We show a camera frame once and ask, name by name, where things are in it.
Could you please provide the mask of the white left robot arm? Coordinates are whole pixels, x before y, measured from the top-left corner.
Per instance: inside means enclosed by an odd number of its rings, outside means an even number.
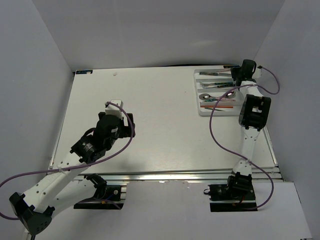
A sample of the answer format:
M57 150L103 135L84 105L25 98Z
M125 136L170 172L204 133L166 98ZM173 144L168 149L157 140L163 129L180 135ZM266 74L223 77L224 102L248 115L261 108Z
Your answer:
M72 190L66 187L89 167L108 160L106 153L116 140L135 136L133 114L126 113L123 105L118 99L106 102L105 110L98 113L96 126L81 136L55 169L33 187L9 197L15 216L32 239L65 209L82 200L99 200L106 195L107 182L97 173L87 176Z

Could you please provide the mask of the green chopstick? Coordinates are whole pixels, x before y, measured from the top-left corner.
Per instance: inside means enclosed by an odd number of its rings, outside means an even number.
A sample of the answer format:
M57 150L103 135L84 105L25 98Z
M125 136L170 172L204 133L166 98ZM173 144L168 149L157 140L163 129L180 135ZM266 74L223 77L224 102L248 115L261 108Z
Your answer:
M209 110L209 111L212 111L213 110L213 108L205 108L206 110ZM214 109L215 111L218 111L218 112L224 112L225 110L223 110L223 109L219 109L219 108L215 108Z

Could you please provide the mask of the pink-handled steel knife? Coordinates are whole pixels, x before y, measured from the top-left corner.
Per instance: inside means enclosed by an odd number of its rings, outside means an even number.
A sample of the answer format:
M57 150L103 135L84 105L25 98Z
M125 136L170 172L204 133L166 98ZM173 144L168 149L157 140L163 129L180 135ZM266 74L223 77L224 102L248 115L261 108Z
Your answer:
M217 71L216 73L217 73L218 75L221 75L221 74L230 75L230 74L231 74L231 70L230 70L230 69L226 69L225 71Z

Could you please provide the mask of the green-handled steel spoon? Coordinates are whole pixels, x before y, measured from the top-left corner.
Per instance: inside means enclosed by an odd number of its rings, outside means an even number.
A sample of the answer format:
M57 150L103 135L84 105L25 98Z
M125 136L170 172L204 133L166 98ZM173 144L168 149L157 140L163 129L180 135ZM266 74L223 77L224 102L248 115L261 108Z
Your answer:
M208 93L202 93L198 96L198 98L205 102L205 103L211 103L211 102L216 102L217 98L214 96L209 95Z

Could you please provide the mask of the dark-handled steel knife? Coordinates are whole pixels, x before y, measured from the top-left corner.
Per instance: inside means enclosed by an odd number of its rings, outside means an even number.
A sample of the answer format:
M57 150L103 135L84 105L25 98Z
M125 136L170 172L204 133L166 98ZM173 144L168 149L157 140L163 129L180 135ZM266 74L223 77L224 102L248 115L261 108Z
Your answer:
M219 73L217 72L200 72L199 75L203 76L217 76Z

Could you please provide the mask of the pink-handled steel spoon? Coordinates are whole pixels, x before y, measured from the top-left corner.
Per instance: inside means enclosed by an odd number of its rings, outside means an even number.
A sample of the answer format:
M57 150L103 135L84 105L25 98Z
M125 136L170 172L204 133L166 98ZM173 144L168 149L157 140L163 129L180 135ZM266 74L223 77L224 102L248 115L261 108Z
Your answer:
M224 97L218 96L216 99L220 99L221 98L221 102L235 102L235 97L236 97L236 93L234 91L229 92L227 95L225 95Z

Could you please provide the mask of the dark-handled steel fork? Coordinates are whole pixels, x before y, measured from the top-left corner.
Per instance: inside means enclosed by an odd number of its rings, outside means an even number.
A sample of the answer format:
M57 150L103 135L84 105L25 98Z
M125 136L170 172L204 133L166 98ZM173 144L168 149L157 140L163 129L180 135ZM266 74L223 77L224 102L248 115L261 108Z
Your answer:
M234 84L221 84L221 85L210 85L210 86L203 86L203 89L223 89L223 88L231 88L234 87Z

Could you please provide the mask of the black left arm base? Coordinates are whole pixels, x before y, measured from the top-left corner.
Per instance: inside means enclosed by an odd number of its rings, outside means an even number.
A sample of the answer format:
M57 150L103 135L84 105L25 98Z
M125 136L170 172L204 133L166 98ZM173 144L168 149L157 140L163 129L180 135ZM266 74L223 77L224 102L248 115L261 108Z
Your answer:
M85 183L92 183L94 194L76 203L75 210L121 210L124 206L125 192L121 185L108 184L100 175L94 173L84 177Z

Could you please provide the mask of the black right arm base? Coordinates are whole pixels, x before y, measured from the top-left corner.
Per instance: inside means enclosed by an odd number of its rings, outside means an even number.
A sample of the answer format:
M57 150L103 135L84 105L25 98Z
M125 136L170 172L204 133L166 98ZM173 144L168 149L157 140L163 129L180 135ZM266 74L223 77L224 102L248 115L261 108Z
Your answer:
M252 176L236 173L226 184L210 184L203 194L209 196L213 213L256 212L258 210Z

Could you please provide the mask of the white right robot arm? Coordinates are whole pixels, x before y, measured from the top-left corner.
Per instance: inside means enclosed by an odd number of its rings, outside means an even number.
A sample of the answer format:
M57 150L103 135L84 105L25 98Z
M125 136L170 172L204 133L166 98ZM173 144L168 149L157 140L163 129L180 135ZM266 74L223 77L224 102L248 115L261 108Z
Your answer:
M231 69L235 85L244 97L238 123L241 131L240 160L232 169L233 175L249 177L252 175L252 165L256 141L261 130L266 126L271 99L259 91L253 75L257 69L255 61L245 59L238 68Z

